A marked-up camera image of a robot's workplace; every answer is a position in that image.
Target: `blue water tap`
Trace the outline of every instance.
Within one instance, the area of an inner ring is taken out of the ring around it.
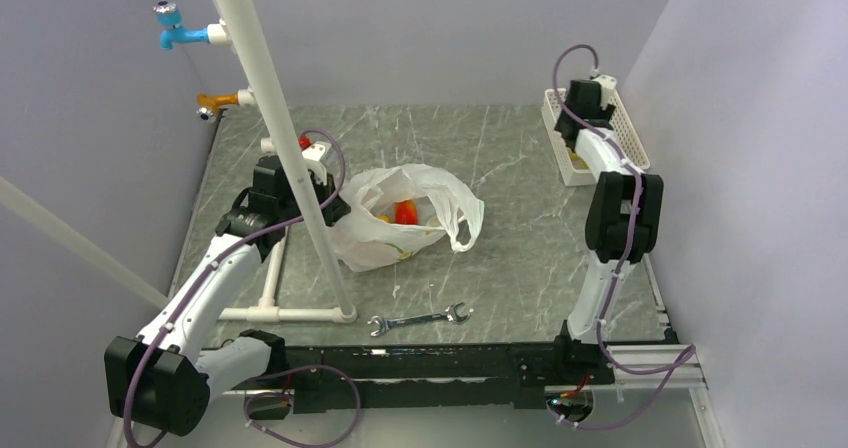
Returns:
[[[159,46],[163,50],[170,50],[174,47],[174,43],[196,43],[202,41],[209,43],[209,33],[206,28],[202,30],[186,30],[183,28],[183,17],[180,16],[180,10],[177,9],[176,3],[160,1],[153,7],[156,12],[156,18],[159,23],[165,27],[165,31],[159,37]]]

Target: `white plastic bag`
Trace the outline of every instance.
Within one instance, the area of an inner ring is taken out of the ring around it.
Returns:
[[[457,177],[427,165],[360,173],[345,183],[340,196],[351,211],[330,228],[330,239],[336,255],[353,271],[405,260],[445,234],[453,251],[468,251],[483,225],[483,202]],[[395,203],[405,200],[414,200],[418,223],[424,226],[396,225],[374,216],[390,213]],[[465,244],[457,240],[463,221],[471,235]]]

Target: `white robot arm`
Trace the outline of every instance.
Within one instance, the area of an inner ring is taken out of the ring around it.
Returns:
[[[327,203],[325,221],[331,224],[350,207],[340,198],[329,200],[335,181],[321,163],[326,151],[325,145],[315,143],[303,156],[319,201]],[[107,348],[106,383],[115,416],[124,417],[125,405],[131,403],[133,421],[183,436],[224,391],[289,368],[285,341],[257,330],[242,332],[217,350],[202,347],[238,288],[282,240],[284,230],[278,228],[298,215],[279,158],[261,158],[253,186],[243,190],[221,218],[201,263],[168,306],[134,339],[116,337]]]
[[[556,128],[566,144],[586,162],[598,182],[586,225],[586,242],[592,250],[589,267],[580,297],[566,323],[572,340],[590,345],[602,342],[595,328],[598,323],[606,322],[603,315],[612,310],[627,276],[656,242],[663,188],[659,176],[645,174],[623,152],[616,151],[608,143],[608,140],[618,142],[607,123],[615,109],[610,106],[615,84],[615,78],[606,75],[590,81],[573,81],[566,105],[593,124],[594,129],[585,129],[566,113],[562,113]],[[640,207],[631,208],[629,202],[635,191],[635,176],[641,177],[643,194]],[[621,260],[627,242],[630,209],[639,210],[634,243],[628,259]],[[612,283],[613,278],[617,278],[615,283]]]

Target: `metal wrench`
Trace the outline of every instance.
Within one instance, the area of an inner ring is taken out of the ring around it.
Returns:
[[[387,320],[382,316],[372,316],[371,319],[368,320],[368,324],[377,325],[377,329],[371,332],[371,336],[385,335],[387,331],[391,330],[392,328],[397,328],[398,326],[417,325],[419,323],[430,323],[431,321],[450,321],[451,323],[463,323],[471,316],[471,314],[460,315],[456,312],[457,309],[463,306],[465,306],[465,303],[460,302],[447,307],[447,309],[441,313],[411,316],[409,318],[396,318],[394,320]]]

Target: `gray marble surface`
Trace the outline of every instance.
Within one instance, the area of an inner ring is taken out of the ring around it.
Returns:
[[[477,343],[551,340],[569,314],[586,272],[583,225],[591,187],[563,185],[535,105],[294,107],[298,131],[325,128],[341,142],[348,179],[375,167],[426,163],[456,175],[486,203],[483,231],[466,253],[443,238],[412,258],[364,273],[342,265],[359,319],[332,323],[219,322],[209,345],[250,327],[291,345]],[[180,271],[182,284],[206,251],[222,214],[251,183],[268,136],[255,109],[229,110]],[[338,172],[335,159],[330,168]],[[266,269],[239,290],[233,306],[255,305]],[[289,234],[278,292],[286,308],[330,308],[334,297],[304,226]],[[464,301],[474,310],[461,325],[430,323],[368,336],[373,315],[402,317],[441,311]],[[662,338],[644,265],[628,279],[613,313],[614,340]]]

